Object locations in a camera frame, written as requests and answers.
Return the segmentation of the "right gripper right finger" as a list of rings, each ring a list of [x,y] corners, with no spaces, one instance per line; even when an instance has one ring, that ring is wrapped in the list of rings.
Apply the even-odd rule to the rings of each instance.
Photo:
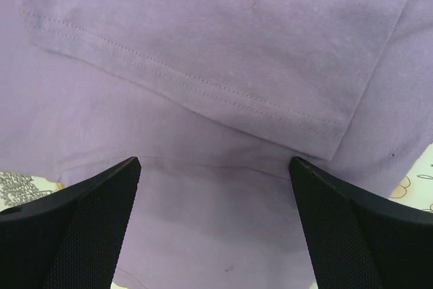
[[[295,157],[290,179],[319,288],[431,288],[432,214]]]

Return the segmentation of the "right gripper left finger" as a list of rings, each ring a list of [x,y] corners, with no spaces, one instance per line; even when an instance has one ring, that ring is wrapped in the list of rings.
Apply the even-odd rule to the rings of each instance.
[[[1,287],[110,288],[140,172],[131,157],[1,211]]]

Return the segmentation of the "purple t shirt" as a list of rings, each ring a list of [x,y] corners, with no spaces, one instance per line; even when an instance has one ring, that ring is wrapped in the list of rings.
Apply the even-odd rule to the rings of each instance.
[[[432,0],[1,0],[1,170],[136,156],[115,282],[308,288],[288,164],[389,196],[432,142]]]

